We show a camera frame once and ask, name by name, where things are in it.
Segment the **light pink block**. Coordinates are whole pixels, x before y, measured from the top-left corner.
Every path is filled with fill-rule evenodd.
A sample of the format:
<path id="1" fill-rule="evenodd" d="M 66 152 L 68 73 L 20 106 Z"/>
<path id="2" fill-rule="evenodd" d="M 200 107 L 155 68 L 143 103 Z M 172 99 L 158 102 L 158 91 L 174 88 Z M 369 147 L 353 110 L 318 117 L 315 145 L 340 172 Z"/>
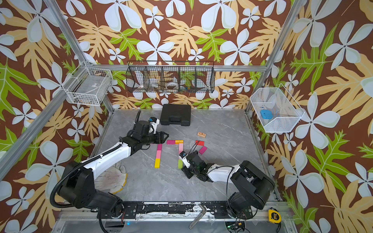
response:
<path id="1" fill-rule="evenodd" d="M 156 159 L 161 159 L 161 153 L 162 153 L 161 150 L 158 150 L 158 151 L 156 152 Z"/>
<path id="2" fill-rule="evenodd" d="M 179 144 L 179 152 L 182 152 L 184 150 L 184 144 L 180 143 Z"/>

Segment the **yellow block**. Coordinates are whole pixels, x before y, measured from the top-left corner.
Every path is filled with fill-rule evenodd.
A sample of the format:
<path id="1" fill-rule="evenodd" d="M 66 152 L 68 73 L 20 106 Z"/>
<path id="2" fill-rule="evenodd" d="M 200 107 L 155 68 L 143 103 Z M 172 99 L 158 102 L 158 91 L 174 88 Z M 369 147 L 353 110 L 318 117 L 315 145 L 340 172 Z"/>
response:
<path id="1" fill-rule="evenodd" d="M 155 167 L 156 169 L 159 169 L 159 168 L 160 168 L 160 162 L 161 162 L 161 160 L 160 160 L 159 158 L 156 158 L 156 159 L 155 159 L 154 167 Z"/>

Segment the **red block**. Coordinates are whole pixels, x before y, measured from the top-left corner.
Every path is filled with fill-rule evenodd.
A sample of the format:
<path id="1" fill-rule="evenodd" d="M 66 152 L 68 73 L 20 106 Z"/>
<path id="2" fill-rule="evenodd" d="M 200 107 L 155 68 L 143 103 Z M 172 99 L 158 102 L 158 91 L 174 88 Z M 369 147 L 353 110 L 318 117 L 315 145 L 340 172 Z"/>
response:
<path id="1" fill-rule="evenodd" d="M 204 146 L 205 145 L 204 141 L 196 140 L 195 143 L 196 143 L 197 146 Z"/>

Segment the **orange block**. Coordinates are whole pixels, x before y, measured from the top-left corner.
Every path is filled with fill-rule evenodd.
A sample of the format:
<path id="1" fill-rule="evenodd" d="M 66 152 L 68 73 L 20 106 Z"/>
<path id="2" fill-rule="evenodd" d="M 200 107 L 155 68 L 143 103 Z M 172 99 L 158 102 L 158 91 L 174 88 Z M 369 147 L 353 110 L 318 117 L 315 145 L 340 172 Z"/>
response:
<path id="1" fill-rule="evenodd" d="M 176 140 L 176 141 L 175 141 L 175 144 L 177 144 L 177 145 L 178 145 L 178 144 L 183 144 L 183 143 L 184 143 L 183 140 Z"/>

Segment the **green block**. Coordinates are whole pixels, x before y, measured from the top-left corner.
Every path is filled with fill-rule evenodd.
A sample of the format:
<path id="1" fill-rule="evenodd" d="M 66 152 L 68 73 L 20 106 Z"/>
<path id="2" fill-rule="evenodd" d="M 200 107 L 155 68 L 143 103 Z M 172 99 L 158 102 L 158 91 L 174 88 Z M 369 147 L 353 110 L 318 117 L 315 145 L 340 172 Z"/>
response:
<path id="1" fill-rule="evenodd" d="M 178 169 L 181 170 L 183 168 L 183 161 L 178 160 Z"/>

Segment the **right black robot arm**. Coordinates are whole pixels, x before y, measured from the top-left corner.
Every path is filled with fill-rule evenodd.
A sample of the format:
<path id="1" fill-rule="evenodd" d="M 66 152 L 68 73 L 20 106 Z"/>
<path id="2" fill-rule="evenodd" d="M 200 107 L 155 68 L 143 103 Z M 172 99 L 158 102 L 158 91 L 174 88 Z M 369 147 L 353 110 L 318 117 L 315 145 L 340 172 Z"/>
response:
<path id="1" fill-rule="evenodd" d="M 235 166 L 207 164 L 200 158 L 198 151 L 189 154 L 182 151 L 179 159 L 183 162 L 182 171 L 189 179 L 196 176 L 203 182 L 234 184 L 238 191 L 226 201 L 227 212 L 234 218 L 252 218 L 251 208 L 262 210 L 275 188 L 270 177 L 246 160 Z"/>

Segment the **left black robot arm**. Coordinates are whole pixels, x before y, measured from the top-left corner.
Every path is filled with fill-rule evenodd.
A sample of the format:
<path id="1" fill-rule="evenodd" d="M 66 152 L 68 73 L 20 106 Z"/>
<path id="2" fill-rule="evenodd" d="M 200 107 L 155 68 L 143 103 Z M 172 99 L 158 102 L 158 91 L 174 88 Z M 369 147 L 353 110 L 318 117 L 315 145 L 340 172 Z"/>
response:
<path id="1" fill-rule="evenodd" d="M 158 132 L 160 120 L 151 117 L 148 121 L 136 121 L 126 137 L 121 137 L 114 146 L 80 163 L 69 163 L 60 181 L 50 194 L 50 203 L 56 208 L 76 207 L 98 209 L 109 216 L 122 215 L 122 200 L 112 193 L 95 188 L 95 180 L 117 162 L 132 156 L 143 146 L 163 144 L 169 134 Z"/>

